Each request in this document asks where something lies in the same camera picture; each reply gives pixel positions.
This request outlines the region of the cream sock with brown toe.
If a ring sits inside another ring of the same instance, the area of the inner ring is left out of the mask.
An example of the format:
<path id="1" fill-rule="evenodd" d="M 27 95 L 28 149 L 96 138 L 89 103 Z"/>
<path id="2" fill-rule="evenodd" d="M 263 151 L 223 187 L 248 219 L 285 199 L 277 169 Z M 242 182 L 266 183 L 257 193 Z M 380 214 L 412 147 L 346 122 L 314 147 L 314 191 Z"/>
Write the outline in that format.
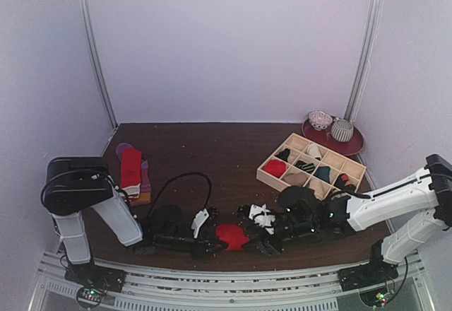
<path id="1" fill-rule="evenodd" d="M 320 148 L 315 143 L 311 143 L 308 145 L 306 153 L 308 156 L 310 156 L 311 158 L 314 158 L 316 160 L 322 159 Z"/>

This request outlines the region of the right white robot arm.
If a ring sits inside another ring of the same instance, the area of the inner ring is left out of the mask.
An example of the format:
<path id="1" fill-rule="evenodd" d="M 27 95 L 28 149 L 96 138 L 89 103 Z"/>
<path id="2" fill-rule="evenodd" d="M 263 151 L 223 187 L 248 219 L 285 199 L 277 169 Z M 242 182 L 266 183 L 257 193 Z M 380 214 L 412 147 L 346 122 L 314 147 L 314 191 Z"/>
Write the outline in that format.
<path id="1" fill-rule="evenodd" d="M 362 278 L 378 283 L 389 266 L 398 265 L 437 232 L 451 227 L 451 164 L 437 154 L 427 156 L 426 162 L 405 179 L 363 194 L 340 189 L 320 200 L 311 188 L 287 187 L 278 195 L 279 211 L 257 205 L 246 208 L 257 234 L 243 249 L 279 255 L 286 242 L 349 237 L 414 212 L 401 229 L 372 246 Z"/>

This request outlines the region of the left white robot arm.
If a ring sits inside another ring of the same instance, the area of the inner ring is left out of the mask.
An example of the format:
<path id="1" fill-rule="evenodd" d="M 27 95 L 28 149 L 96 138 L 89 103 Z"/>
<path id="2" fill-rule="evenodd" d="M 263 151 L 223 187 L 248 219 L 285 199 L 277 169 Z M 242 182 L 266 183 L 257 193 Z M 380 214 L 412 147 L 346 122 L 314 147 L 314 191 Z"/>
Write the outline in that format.
<path id="1" fill-rule="evenodd" d="M 131 210 L 128 194 L 114 182 L 107 164 L 98 157 L 51 160 L 40 201 L 56 225 L 66 258 L 74 264 L 74 274 L 87 286 L 97 284 L 102 272 L 91 262 L 82 215 L 86 209 L 94 210 L 136 256 L 150 255 L 161 248 L 188 252 L 197 259 L 228 247 L 215 234 L 215 207 L 200 210 L 191 225 L 185 224 L 182 210 L 173 204 L 150 209 L 139 220 Z"/>

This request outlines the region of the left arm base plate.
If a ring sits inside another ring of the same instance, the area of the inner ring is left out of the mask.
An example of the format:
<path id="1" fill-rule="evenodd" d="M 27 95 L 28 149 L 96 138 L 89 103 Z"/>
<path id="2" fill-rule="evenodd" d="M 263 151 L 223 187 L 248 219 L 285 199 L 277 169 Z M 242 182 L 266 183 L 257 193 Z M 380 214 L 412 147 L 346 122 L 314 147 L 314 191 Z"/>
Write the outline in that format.
<path id="1" fill-rule="evenodd" d="M 64 278 L 86 288 L 120 293 L 124 286 L 126 272 L 96 264 L 77 264 L 68 266 Z"/>

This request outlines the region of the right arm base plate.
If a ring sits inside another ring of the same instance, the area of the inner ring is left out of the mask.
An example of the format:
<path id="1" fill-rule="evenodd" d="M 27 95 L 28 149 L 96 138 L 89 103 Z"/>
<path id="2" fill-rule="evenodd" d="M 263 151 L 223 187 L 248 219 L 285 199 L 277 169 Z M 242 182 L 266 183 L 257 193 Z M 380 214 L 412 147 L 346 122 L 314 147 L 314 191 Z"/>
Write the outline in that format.
<path id="1" fill-rule="evenodd" d="M 366 288 L 398 278 L 398 267 L 385 262 L 363 264 L 337 272 L 342 291 Z"/>

